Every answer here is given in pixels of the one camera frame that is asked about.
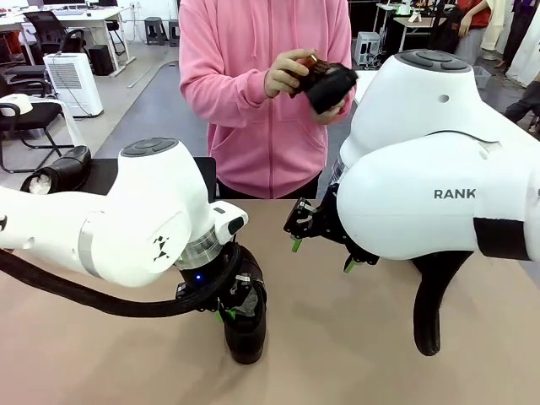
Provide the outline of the person's left hand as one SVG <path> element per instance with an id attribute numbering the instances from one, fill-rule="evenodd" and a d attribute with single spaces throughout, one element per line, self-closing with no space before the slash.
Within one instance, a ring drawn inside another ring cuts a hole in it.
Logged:
<path id="1" fill-rule="evenodd" d="M 328 111 L 325 111 L 321 114 L 312 112 L 313 120 L 323 126 L 328 126 L 333 123 L 342 121 L 350 112 L 352 102 L 354 100 L 356 87 L 354 86 L 341 101 L 339 101 L 335 106 L 331 107 Z"/>

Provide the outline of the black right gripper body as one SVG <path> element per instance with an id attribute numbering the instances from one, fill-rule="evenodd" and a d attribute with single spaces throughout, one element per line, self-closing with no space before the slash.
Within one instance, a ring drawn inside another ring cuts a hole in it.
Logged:
<path id="1" fill-rule="evenodd" d="M 316 208 L 316 212 L 313 215 L 313 231 L 315 232 L 315 236 L 321 236 L 327 240 L 344 245 L 350 254 L 355 254 L 358 247 L 344 230 L 338 216 L 338 188 L 338 183 L 333 183 L 327 188 L 320 205 Z"/>

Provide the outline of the person's right hand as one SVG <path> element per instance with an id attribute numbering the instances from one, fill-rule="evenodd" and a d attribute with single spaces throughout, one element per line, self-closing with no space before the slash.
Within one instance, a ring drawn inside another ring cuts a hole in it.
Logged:
<path id="1" fill-rule="evenodd" d="M 295 49 L 279 54 L 266 73 L 265 95 L 273 99 L 280 93 L 294 93 L 300 86 L 299 77 L 305 77 L 310 72 L 304 62 L 315 55 L 316 50 L 313 48 Z"/>

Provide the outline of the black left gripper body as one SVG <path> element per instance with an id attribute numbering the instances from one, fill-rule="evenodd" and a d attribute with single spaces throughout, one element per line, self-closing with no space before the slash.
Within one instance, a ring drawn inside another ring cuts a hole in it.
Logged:
<path id="1" fill-rule="evenodd" d="M 180 299 L 189 295 L 199 295 L 200 290 L 219 291 L 230 278 L 231 263 L 230 254 L 220 254 L 202 267 L 180 269 L 183 281 L 178 284 L 175 297 Z"/>

